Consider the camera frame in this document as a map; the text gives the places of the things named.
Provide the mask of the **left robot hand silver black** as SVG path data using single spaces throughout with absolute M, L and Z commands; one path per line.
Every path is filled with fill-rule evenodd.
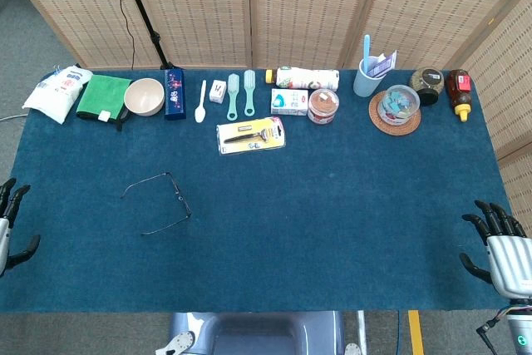
M 0 185 L 0 278 L 7 270 L 27 262 L 37 252 L 41 235 L 32 236 L 28 246 L 18 254 L 10 254 L 10 240 L 22 197 L 31 189 L 22 185 L 11 194 L 17 179 L 12 177 Z

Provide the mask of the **black eyeglasses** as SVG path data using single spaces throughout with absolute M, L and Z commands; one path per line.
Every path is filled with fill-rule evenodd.
M 185 215 L 183 217 L 179 217 L 176 221 L 164 226 L 164 227 L 161 227 L 161 228 L 158 228 L 156 230 L 152 230 L 152 231 L 148 231 L 148 232 L 142 232 L 140 235 L 141 236 L 148 236 L 148 235 L 153 235 L 153 234 L 158 234 L 158 233 L 161 233 L 171 227 L 174 227 L 178 224 L 181 224 L 185 221 L 188 221 L 191 216 L 192 216 L 192 210 L 186 200 L 186 198 L 184 197 L 183 193 L 182 193 L 182 190 L 180 189 L 180 187 L 178 186 L 178 182 L 177 180 L 175 179 L 175 177 L 173 176 L 173 174 L 169 171 L 164 171 L 164 172 L 161 172 L 157 175 L 153 175 L 153 176 L 150 176 L 150 177 L 147 177 L 147 178 L 144 178 L 142 180 L 139 180 L 139 181 L 136 181 L 135 183 L 132 183 L 128 186 L 126 186 L 126 188 L 122 191 L 121 195 L 120 195 L 120 199 L 124 199 L 126 197 L 126 194 L 134 187 L 138 186 L 138 185 L 141 185 L 141 184 L 144 184 L 148 181 L 151 181 L 151 180 L 155 180 L 155 179 L 158 179 L 158 178 L 162 178 L 166 176 L 171 184 L 172 184 L 172 187 L 174 189 L 174 193 L 175 193 L 175 198 L 177 199 L 178 203 L 179 204 L 182 204 L 184 206 L 184 209 L 185 209 Z

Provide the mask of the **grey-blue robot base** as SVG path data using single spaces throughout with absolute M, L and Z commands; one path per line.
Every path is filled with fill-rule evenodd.
M 367 355 L 345 341 L 342 313 L 174 313 L 155 355 Z

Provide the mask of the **white salt bag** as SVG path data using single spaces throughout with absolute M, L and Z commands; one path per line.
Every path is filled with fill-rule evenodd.
M 63 124 L 81 89 L 92 76 L 92 71 L 76 66 L 54 72 L 35 86 L 22 109 L 40 111 Z

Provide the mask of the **white table leg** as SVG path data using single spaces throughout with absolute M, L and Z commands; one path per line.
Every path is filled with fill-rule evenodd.
M 367 355 L 367 333 L 365 323 L 365 313 L 363 310 L 357 311 L 358 341 L 361 355 Z

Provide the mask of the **green microfibre cloth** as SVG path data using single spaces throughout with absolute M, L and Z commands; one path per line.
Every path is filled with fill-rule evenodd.
M 122 124 L 128 110 L 125 106 L 125 93 L 131 80 L 93 74 L 81 96 L 76 115 L 84 119 Z

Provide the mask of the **round woven coaster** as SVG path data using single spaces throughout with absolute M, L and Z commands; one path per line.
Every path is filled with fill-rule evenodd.
M 382 120 L 378 113 L 378 105 L 381 99 L 384 97 L 384 91 L 378 92 L 369 102 L 368 115 L 372 124 L 381 132 L 390 136 L 406 136 L 414 132 L 421 124 L 421 111 L 417 110 L 416 113 L 403 125 L 390 125 Z

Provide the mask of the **clear round container blue pieces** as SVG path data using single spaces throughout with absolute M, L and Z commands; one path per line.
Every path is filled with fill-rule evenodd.
M 419 110 L 420 98 L 416 91 L 405 85 L 390 86 L 378 102 L 377 113 L 388 125 L 402 126 Z

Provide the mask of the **beige bowl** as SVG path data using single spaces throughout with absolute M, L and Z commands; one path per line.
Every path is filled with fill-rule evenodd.
M 126 108 L 138 116 L 153 116 L 162 108 L 164 101 L 165 90 L 162 84 L 153 78 L 133 81 L 124 95 Z

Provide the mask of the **glass jar with seeds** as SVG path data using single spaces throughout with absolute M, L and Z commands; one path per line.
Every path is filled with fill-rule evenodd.
M 417 93 L 422 106 L 435 104 L 444 88 L 444 75 L 433 67 L 422 67 L 414 71 L 409 86 Z

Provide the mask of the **blue felt table mat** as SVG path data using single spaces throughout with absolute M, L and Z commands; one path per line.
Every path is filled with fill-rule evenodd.
M 410 135 L 379 131 L 343 71 L 326 125 L 284 116 L 286 146 L 221 155 L 216 127 L 132 116 L 121 130 L 33 111 L 12 176 L 30 185 L 12 231 L 26 263 L 0 278 L 0 313 L 499 308 L 461 265 L 488 266 L 463 214 L 507 206 L 479 103 L 461 122 L 443 96 Z M 169 171 L 191 210 L 188 221 Z

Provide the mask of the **light blue cup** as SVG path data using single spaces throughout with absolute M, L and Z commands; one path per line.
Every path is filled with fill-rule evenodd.
M 363 60 L 361 60 L 353 82 L 353 91 L 360 97 L 369 97 L 383 79 L 384 76 L 378 78 L 368 76 L 363 70 Z

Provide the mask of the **round clear lid container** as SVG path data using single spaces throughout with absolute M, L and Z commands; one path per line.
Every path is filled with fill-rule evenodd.
M 335 91 L 317 89 L 308 99 L 308 118 L 315 124 L 326 125 L 333 121 L 339 107 Z

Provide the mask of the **black tripod pole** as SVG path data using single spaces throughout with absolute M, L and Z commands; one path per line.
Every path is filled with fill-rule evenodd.
M 153 25 L 150 21 L 148 13 L 145 9 L 145 6 L 142 0 L 135 0 L 135 4 L 139 10 L 139 13 L 142 17 L 142 20 L 145 24 L 146 30 L 149 33 L 150 40 L 155 48 L 155 51 L 160 59 L 160 69 L 168 70 L 174 68 L 175 65 L 172 64 L 165 56 L 162 46 L 160 45 L 160 34 L 153 28 Z

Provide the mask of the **white bottle yellow cap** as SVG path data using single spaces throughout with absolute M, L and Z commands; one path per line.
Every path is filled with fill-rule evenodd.
M 283 89 L 328 89 L 339 86 L 339 70 L 311 70 L 299 67 L 280 67 L 265 71 L 265 82 Z

